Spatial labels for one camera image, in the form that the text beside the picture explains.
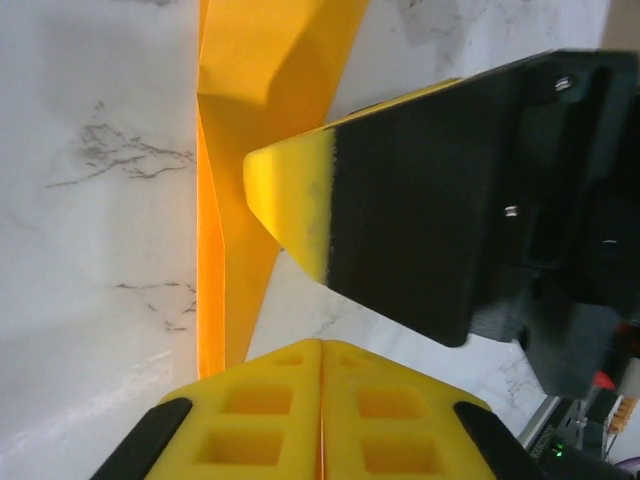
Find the screw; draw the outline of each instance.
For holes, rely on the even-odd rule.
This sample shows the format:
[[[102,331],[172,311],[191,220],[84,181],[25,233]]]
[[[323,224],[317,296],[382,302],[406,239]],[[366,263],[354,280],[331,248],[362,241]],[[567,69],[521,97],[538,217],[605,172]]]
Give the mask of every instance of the screw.
[[[564,92],[573,87],[573,79],[570,76],[560,77],[556,82],[556,92]]]
[[[508,207],[505,207],[504,216],[505,217],[517,217],[518,216],[518,206],[517,205],[510,205]]]

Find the white marble surface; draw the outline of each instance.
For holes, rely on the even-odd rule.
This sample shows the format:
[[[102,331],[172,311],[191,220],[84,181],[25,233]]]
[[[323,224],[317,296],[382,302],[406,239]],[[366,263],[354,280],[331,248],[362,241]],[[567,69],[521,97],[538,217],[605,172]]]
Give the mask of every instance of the white marble surface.
[[[595,47],[607,9],[371,0],[330,117],[542,50]],[[87,478],[195,378],[196,15],[196,0],[0,2],[2,479]],[[466,388],[514,431],[541,398],[517,347],[446,349],[282,254],[250,356],[309,336]]]

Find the black rubber edge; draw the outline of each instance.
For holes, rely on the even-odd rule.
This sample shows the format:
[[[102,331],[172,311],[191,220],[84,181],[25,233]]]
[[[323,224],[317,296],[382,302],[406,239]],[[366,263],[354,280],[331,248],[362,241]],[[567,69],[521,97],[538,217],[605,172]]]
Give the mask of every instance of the black rubber edge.
[[[142,480],[173,438],[192,403],[176,398],[153,407],[133,427],[92,480]]]
[[[469,402],[453,409],[496,480],[547,479],[496,414]]]

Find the marble countertop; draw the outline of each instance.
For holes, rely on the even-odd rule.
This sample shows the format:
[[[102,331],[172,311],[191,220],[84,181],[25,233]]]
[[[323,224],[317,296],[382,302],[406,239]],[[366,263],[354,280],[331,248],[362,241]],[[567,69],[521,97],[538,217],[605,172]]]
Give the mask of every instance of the marble countertop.
[[[196,0],[0,4],[3,479],[87,478],[144,411],[196,378],[197,11]],[[597,47],[608,11],[603,0],[371,0],[329,117]],[[517,346],[444,348],[282,253],[249,356],[306,337],[460,386],[514,432],[543,398]]]

